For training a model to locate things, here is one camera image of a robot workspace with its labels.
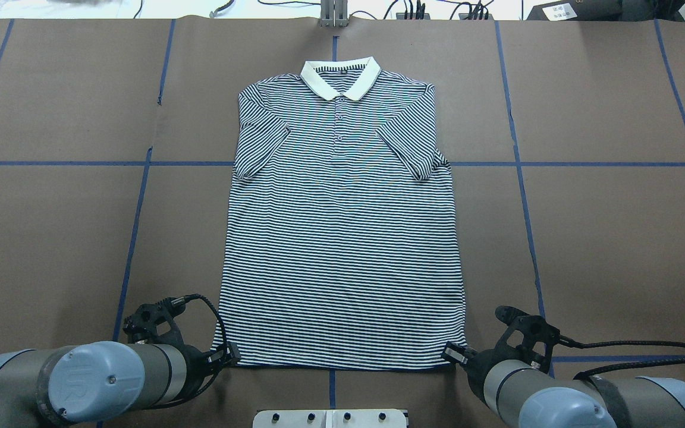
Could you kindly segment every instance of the polo shirt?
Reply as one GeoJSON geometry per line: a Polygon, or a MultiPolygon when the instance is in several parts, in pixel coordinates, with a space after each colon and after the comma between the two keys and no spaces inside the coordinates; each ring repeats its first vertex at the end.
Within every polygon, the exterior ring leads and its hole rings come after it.
{"type": "Polygon", "coordinates": [[[241,366],[430,369],[466,343],[434,98],[372,57],[239,94],[219,311],[241,366]]]}

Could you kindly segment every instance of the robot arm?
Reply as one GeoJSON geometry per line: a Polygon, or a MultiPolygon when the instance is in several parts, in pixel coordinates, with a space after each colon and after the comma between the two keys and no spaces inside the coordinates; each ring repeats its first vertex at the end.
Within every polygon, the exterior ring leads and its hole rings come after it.
{"type": "Polygon", "coordinates": [[[195,298],[215,313],[200,295],[142,304],[125,320],[130,345],[106,341],[0,355],[0,428],[107,420],[198,396],[221,369],[239,360],[239,351],[226,340],[206,353],[183,342],[173,318],[195,298]],[[171,330],[158,335],[161,323],[171,330]],[[207,376],[212,378],[201,388],[207,376]]]}
{"type": "Polygon", "coordinates": [[[496,315],[508,329],[494,349],[477,352],[449,342],[443,358],[467,372],[472,392],[506,425],[685,428],[685,382],[645,376],[607,381],[579,375],[580,380],[555,380],[546,374],[552,347],[583,344],[561,336],[543,317],[509,306],[498,307],[496,315]],[[507,343],[514,331],[523,334],[522,344],[516,347],[507,343]],[[533,350],[537,343],[546,345],[545,355],[533,350]]]}

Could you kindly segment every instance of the black cable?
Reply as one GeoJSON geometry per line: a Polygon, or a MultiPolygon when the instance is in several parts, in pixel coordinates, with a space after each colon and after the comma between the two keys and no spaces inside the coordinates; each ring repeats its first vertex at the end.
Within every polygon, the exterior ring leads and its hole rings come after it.
{"type": "Polygon", "coordinates": [[[354,16],[355,14],[367,14],[367,15],[373,17],[374,19],[377,19],[373,14],[370,14],[370,13],[367,12],[367,11],[355,11],[355,12],[351,13],[350,16],[354,16]]]}
{"type": "Polygon", "coordinates": [[[651,12],[650,16],[647,16],[646,19],[644,19],[642,21],[647,21],[649,19],[657,19],[657,10],[660,7],[660,0],[652,0],[652,5],[654,7],[652,8],[652,12],[651,12]]]}
{"type": "Polygon", "coordinates": [[[269,5],[269,6],[281,6],[281,5],[293,5],[293,4],[308,5],[308,6],[321,6],[321,3],[297,2],[296,0],[292,0],[291,2],[279,2],[279,3],[268,3],[268,2],[264,2],[264,0],[258,0],[258,3],[261,3],[261,5],[269,5]]]}
{"type": "Polygon", "coordinates": [[[215,315],[215,319],[218,321],[218,325],[216,327],[221,328],[221,339],[223,339],[224,344],[226,344],[226,328],[224,327],[224,320],[221,319],[221,315],[218,314],[214,304],[206,296],[201,294],[190,294],[187,295],[187,298],[191,300],[202,300],[207,304],[207,306],[210,308],[210,311],[215,315]]]}
{"type": "MultiPolygon", "coordinates": [[[[213,314],[215,315],[215,319],[218,322],[216,325],[216,328],[221,330],[221,339],[223,340],[224,344],[226,344],[226,327],[224,327],[224,320],[221,319],[221,315],[218,314],[218,310],[215,308],[214,304],[206,296],[201,295],[201,294],[188,294],[188,295],[185,295],[184,298],[185,298],[185,301],[202,300],[207,304],[207,306],[210,308],[211,312],[213,312],[213,314]]],[[[170,402],[164,403],[164,404],[158,404],[157,406],[152,406],[149,408],[151,410],[168,409],[170,407],[179,406],[179,404],[184,404],[187,401],[192,400],[196,396],[204,393],[205,390],[210,388],[210,385],[213,384],[213,382],[215,381],[215,376],[217,376],[217,375],[218,375],[218,372],[213,373],[213,376],[210,377],[208,382],[206,384],[204,384],[201,388],[199,388],[199,390],[197,390],[197,392],[195,392],[194,395],[190,395],[187,398],[182,398],[180,400],[170,401],[170,402]]]]}
{"type": "Polygon", "coordinates": [[[472,19],[475,19],[475,20],[478,19],[478,15],[481,13],[482,10],[483,10],[483,2],[478,1],[477,5],[475,6],[475,8],[472,11],[472,19]]]}
{"type": "Polygon", "coordinates": [[[581,344],[580,342],[573,341],[570,338],[562,337],[563,344],[569,348],[576,348],[579,350],[589,350],[593,348],[603,348],[603,347],[620,347],[620,346],[631,346],[631,347],[674,347],[674,348],[685,348],[685,342],[673,342],[673,341],[609,341],[609,342],[597,342],[594,344],[581,344]]]}
{"type": "Polygon", "coordinates": [[[576,380],[586,380],[591,376],[600,375],[601,373],[614,372],[617,370],[626,369],[644,369],[647,367],[661,367],[661,366],[676,366],[679,364],[685,364],[685,357],[683,358],[669,358],[668,360],[654,360],[654,361],[637,361],[635,363],[620,363],[612,364],[609,366],[598,367],[595,369],[585,370],[584,372],[579,372],[573,379],[576,380]]]}
{"type": "Polygon", "coordinates": [[[670,0],[670,4],[668,5],[668,14],[664,17],[664,19],[670,19],[672,13],[673,13],[673,0],[670,0]]]}
{"type": "Polygon", "coordinates": [[[139,3],[139,10],[136,11],[132,19],[136,19],[136,17],[138,17],[139,14],[142,13],[142,6],[144,6],[144,0],[142,0],[141,3],[139,3]]]}
{"type": "Polygon", "coordinates": [[[454,8],[454,11],[451,12],[451,17],[449,17],[448,21],[451,21],[452,19],[454,19],[454,14],[456,14],[456,11],[459,10],[459,8],[460,8],[462,5],[467,5],[467,6],[469,6],[469,7],[470,7],[470,13],[472,13],[472,3],[469,3],[469,2],[457,3],[456,7],[454,8]]]}
{"type": "Polygon", "coordinates": [[[392,6],[395,6],[395,4],[398,2],[398,0],[392,0],[392,3],[390,6],[388,6],[388,10],[385,11],[385,16],[382,17],[382,19],[388,19],[388,14],[392,9],[392,6]]]}
{"type": "Polygon", "coordinates": [[[234,3],[234,0],[229,0],[228,2],[226,2],[225,5],[219,6],[217,9],[215,9],[215,10],[212,11],[212,12],[210,12],[210,17],[215,17],[215,16],[218,14],[218,12],[220,12],[220,11],[225,11],[225,10],[228,9],[231,5],[233,5],[233,3],[234,3]]]}

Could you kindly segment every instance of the white collar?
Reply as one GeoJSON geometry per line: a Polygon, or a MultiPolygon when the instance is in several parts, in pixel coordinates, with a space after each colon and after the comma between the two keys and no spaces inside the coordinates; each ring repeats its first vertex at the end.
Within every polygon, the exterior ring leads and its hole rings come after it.
{"type": "Polygon", "coordinates": [[[351,61],[306,61],[303,66],[303,71],[300,73],[300,77],[316,95],[327,101],[334,100],[340,95],[344,95],[350,100],[358,101],[369,92],[369,89],[372,89],[375,80],[377,80],[377,76],[380,74],[380,70],[380,65],[372,56],[351,61]],[[356,80],[356,83],[345,91],[345,94],[340,94],[334,87],[329,86],[329,84],[319,76],[319,73],[316,72],[316,69],[320,67],[345,68],[350,65],[364,65],[364,71],[362,71],[359,79],[356,80]]]}

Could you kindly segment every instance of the label sticker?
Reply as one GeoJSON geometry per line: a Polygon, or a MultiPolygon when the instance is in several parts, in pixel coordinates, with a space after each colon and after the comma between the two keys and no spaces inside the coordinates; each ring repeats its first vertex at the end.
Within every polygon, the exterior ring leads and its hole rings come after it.
{"type": "Polygon", "coordinates": [[[543,13],[549,21],[564,21],[565,19],[572,19],[573,17],[578,17],[578,14],[573,10],[573,6],[569,3],[564,5],[549,6],[548,8],[543,8],[543,13]]]}

